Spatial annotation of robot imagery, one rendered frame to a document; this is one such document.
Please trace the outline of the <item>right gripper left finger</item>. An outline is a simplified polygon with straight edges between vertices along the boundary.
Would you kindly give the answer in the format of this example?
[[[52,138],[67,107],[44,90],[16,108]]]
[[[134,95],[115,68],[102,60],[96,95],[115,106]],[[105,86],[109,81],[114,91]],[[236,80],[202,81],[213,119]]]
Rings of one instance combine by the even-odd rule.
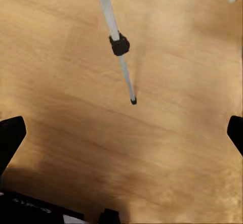
[[[26,136],[22,116],[0,121],[0,176]]]

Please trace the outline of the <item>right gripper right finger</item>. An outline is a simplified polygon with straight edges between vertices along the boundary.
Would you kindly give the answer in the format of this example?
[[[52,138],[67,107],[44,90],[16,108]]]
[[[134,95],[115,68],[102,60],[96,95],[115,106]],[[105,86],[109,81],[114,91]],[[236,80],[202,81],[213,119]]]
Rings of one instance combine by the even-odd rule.
[[[243,118],[231,116],[228,124],[227,134],[243,156]]]

